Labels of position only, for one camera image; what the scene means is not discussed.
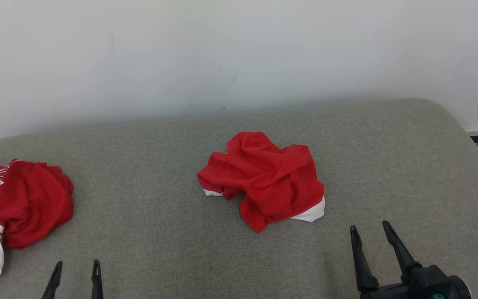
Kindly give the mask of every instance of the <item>red and white jacket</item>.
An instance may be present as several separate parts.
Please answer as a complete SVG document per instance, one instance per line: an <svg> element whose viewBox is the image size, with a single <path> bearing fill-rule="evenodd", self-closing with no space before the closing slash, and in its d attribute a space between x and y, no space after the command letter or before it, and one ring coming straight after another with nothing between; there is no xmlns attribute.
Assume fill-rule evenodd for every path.
<svg viewBox="0 0 478 299"><path fill-rule="evenodd" d="M0 166L2 247L23 249L72 217L73 184L59 167L15 160Z"/></svg>
<svg viewBox="0 0 478 299"><path fill-rule="evenodd" d="M230 200L246 193L239 209L254 231L286 218L311 223L324 215L324 185L307 146L279 149L262 132L240 132L226 149L212 153L197 177L206 195Z"/></svg>

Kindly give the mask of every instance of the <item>red garment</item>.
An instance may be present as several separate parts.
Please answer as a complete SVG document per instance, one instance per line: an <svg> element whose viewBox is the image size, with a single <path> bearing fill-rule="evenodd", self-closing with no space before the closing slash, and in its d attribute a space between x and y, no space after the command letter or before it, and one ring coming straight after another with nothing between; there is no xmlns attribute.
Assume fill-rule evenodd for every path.
<svg viewBox="0 0 478 299"><path fill-rule="evenodd" d="M317 180L307 146L279 149L262 132L240 132L226 149L226 154L212 153L197 177L205 190L224 193L227 200L246 193L241 216L255 231L302 214L323 200L324 185Z"/></svg>
<svg viewBox="0 0 478 299"><path fill-rule="evenodd" d="M0 166L2 245L23 249L70 220L72 192L59 167L19 160Z"/></svg>

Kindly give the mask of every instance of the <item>clothing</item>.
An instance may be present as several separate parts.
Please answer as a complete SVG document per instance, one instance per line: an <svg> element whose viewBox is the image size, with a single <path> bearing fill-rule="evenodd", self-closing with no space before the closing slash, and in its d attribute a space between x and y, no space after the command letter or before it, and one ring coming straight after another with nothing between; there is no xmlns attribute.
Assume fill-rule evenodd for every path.
<svg viewBox="0 0 478 299"><path fill-rule="evenodd" d="M324 215L324 185L307 146L279 149L262 132L240 132L226 149L212 153L197 177L209 196L230 200L246 193L239 210L252 229L260 232L286 218L313 222Z"/></svg>
<svg viewBox="0 0 478 299"><path fill-rule="evenodd" d="M72 217L72 192L59 167L19 160L0 166L0 272L3 247L23 249Z"/></svg>

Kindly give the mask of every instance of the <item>white wall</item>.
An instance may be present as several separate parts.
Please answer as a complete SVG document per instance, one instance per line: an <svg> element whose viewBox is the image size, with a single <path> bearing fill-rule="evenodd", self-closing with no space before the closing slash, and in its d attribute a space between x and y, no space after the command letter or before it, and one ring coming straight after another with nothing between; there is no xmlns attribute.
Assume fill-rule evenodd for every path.
<svg viewBox="0 0 478 299"><path fill-rule="evenodd" d="M478 0L0 0L0 138L363 96L478 130Z"/></svg>

